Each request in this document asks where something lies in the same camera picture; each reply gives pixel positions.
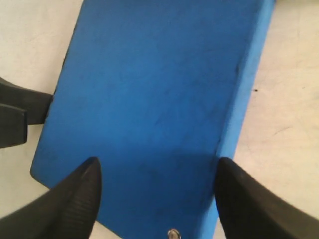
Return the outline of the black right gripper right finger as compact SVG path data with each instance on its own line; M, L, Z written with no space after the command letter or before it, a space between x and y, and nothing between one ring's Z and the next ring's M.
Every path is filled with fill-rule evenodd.
M317 239L319 221L257 182L232 159L219 159L214 194L228 239Z

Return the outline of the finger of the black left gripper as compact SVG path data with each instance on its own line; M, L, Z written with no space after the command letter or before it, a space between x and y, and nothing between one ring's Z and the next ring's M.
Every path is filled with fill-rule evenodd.
M0 147L26 143L29 125L44 124L53 95L0 79Z

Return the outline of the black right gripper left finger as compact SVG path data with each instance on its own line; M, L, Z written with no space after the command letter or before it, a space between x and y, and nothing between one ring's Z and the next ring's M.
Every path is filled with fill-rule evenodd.
M100 207L101 164L90 157L45 194L1 218L2 239L87 239Z

